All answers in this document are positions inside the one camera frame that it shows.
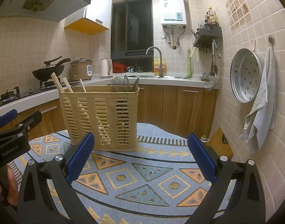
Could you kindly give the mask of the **person's left hand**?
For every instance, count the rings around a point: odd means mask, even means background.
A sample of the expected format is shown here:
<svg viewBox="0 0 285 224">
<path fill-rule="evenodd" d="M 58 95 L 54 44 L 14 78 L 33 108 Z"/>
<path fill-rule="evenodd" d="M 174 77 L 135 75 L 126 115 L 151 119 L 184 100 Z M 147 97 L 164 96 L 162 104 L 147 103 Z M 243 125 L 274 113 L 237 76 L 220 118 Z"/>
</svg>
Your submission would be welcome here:
<svg viewBox="0 0 285 224">
<path fill-rule="evenodd" d="M 11 167 L 7 164 L 6 165 L 7 169 L 7 185 L 6 185 L 6 190 L 7 190 L 7 201 L 10 205 L 12 206 L 17 206 L 18 204 L 18 196 L 19 196 L 19 191 L 18 191 L 18 182 L 15 178 L 14 172 L 12 171 Z M 3 188 L 0 185 L 0 194 L 3 192 Z"/>
</svg>

